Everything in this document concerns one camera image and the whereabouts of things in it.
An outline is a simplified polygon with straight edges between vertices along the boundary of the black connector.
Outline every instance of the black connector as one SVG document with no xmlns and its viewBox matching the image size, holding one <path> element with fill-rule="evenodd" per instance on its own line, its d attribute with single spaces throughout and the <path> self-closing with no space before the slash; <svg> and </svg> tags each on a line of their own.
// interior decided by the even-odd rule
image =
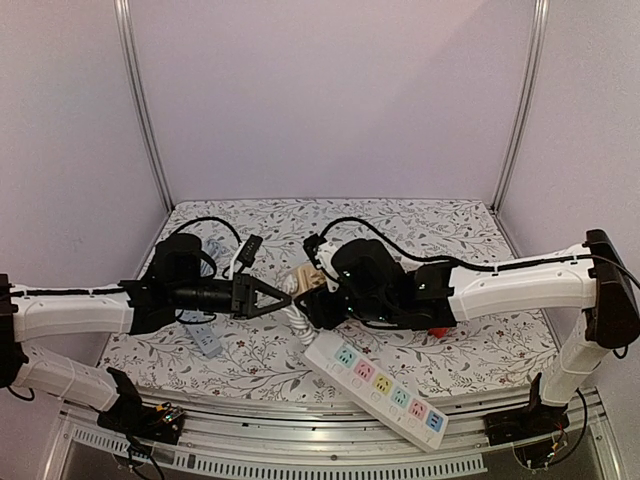
<svg viewBox="0 0 640 480">
<path fill-rule="evenodd" d="M 245 268 L 250 268 L 253 265 L 253 262 L 256 261 L 256 253 L 258 253 L 260 245 L 262 245 L 262 237 L 258 237 L 257 235 L 249 235 L 249 239 L 244 242 L 244 245 L 242 246 L 242 249 L 238 254 L 237 260 Z"/>
</svg>

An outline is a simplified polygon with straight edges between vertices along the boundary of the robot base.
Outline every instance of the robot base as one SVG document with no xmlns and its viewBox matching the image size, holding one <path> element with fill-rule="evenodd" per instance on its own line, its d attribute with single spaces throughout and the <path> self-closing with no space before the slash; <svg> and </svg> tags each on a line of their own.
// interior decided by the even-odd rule
<svg viewBox="0 0 640 480">
<path fill-rule="evenodd" d="M 490 413 L 484 416 L 485 432 L 490 445 L 517 442 L 557 432 L 569 426 L 567 407 L 549 407 L 540 399 L 541 374 L 531 384 L 529 404 L 514 410 Z"/>
</svg>

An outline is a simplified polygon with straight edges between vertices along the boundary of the floral tablecloth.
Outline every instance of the floral tablecloth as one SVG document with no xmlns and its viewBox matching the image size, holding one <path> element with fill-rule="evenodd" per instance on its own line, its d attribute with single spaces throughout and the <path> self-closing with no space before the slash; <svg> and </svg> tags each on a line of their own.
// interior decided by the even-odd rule
<svg viewBox="0 0 640 480">
<path fill-rule="evenodd" d="M 192 218 L 216 215 L 244 239 L 264 238 L 251 273 L 280 285 L 287 272 L 306 261 L 302 241 L 342 216 L 367 219 L 405 249 L 420 255 L 452 254 L 474 262 L 507 260 L 509 248 L 485 206 L 467 200 L 233 200 L 185 202 L 171 215 L 161 238 Z M 222 225 L 206 222 L 187 231 L 214 238 L 226 248 L 218 264 L 228 265 L 235 240 Z M 331 230 L 336 243 L 373 238 L 358 224 Z M 405 261 L 406 268 L 416 264 Z M 212 323 L 223 352 L 200 353 L 179 324 L 144 336 L 113 335 L 101 363 L 124 370 L 138 385 L 200 395 L 297 402 L 344 399 L 298 359 L 302 345 L 286 315 L 235 321 L 218 315 Z M 538 311 L 491 315 L 460 323 L 442 339 L 425 332 L 376 331 L 350 321 L 340 335 L 363 350 L 407 387 L 425 397 L 458 395 L 525 385 L 556 353 Z"/>
</svg>

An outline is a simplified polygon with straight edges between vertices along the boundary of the aluminum frame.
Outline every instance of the aluminum frame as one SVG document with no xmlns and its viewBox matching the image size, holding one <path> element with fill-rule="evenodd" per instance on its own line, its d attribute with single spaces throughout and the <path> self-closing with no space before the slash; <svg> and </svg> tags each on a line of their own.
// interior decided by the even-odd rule
<svg viewBox="0 0 640 480">
<path fill-rule="evenodd" d="M 124 63 L 129 79 L 129 87 L 136 110 L 136 116 L 138 117 L 138 123 L 140 124 L 140 133 L 142 134 L 144 146 L 147 151 L 149 166 L 151 167 L 151 173 L 153 174 L 162 205 L 167 213 L 171 213 L 175 208 L 175 202 L 171 195 L 169 182 L 167 181 L 162 165 L 158 143 L 153 131 L 153 124 L 151 123 L 151 115 L 149 114 L 149 106 L 144 94 L 140 64 L 138 63 L 138 53 L 136 51 L 133 34 L 133 25 L 129 11 L 129 0 L 115 0 L 115 10 Z"/>
<path fill-rule="evenodd" d="M 490 210 L 496 213 L 496 215 L 500 214 L 507 197 L 509 184 L 511 183 L 511 178 L 513 177 L 513 171 L 518 158 L 518 152 L 520 151 L 520 145 L 524 137 L 527 118 L 529 117 L 529 110 L 531 109 L 531 101 L 533 99 L 536 79 L 538 76 L 538 67 L 542 56 L 548 13 L 549 0 L 536 0 L 533 27 L 531 29 L 531 41 L 529 43 L 529 53 L 527 56 L 525 77 L 522 83 L 522 91 L 520 92 L 518 112 L 511 130 L 509 146 L 498 178 L 498 185 L 490 206 Z"/>
<path fill-rule="evenodd" d="M 149 390 L 143 390 L 142 394 L 146 402 L 157 401 Z M 590 433 L 602 473 L 607 479 L 624 479 L 600 396 L 595 388 L 590 388 L 585 390 L 585 397 L 589 407 Z M 189 398 L 169 393 L 163 395 L 163 400 L 179 401 L 189 411 L 179 444 L 176 447 L 155 445 L 156 459 L 163 468 L 185 470 L 185 459 L 190 458 L 192 464 L 198 466 L 190 471 L 215 475 L 216 478 L 234 478 L 234 475 L 219 471 L 208 473 L 207 467 L 211 468 L 216 463 L 232 468 L 235 465 L 238 470 L 266 468 L 278 473 L 275 478 L 281 478 L 279 472 L 282 472 L 282 478 L 287 475 L 294 479 L 302 478 L 304 472 L 310 471 L 352 471 L 354 477 L 365 478 L 369 471 L 415 471 L 429 465 L 464 464 L 478 455 L 512 448 L 511 444 L 489 446 L 482 416 L 525 405 L 528 389 L 521 387 L 434 399 L 433 403 L 450 415 L 450 423 L 442 447 L 427 454 L 349 402 L 301 404 Z M 569 431 L 582 428 L 583 407 L 577 397 L 570 402 L 568 415 L 571 421 Z M 71 404 L 64 406 L 59 419 L 61 428 L 58 429 L 44 479 L 61 478 L 71 442 L 77 441 L 78 435 L 84 435 L 85 440 L 89 437 L 90 441 L 84 444 L 93 448 L 116 454 L 122 451 L 122 444 L 126 443 L 124 437 L 97 427 L 96 417 L 97 414 L 88 408 Z M 542 438 L 529 439 L 517 445 Z M 461 477 L 473 472 L 456 469 L 451 473 Z"/>
</svg>

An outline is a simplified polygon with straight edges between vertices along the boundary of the white cable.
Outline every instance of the white cable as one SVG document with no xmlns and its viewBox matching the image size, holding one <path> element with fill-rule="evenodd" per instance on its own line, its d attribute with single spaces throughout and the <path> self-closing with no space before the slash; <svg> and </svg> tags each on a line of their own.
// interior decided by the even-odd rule
<svg viewBox="0 0 640 480">
<path fill-rule="evenodd" d="M 289 317 L 289 324 L 296 334 L 296 337 L 300 339 L 303 345 L 311 345 L 316 338 L 316 331 L 313 325 L 309 323 L 309 320 L 307 320 L 294 305 L 283 308 L 283 310 L 287 314 L 287 317 Z"/>
</svg>

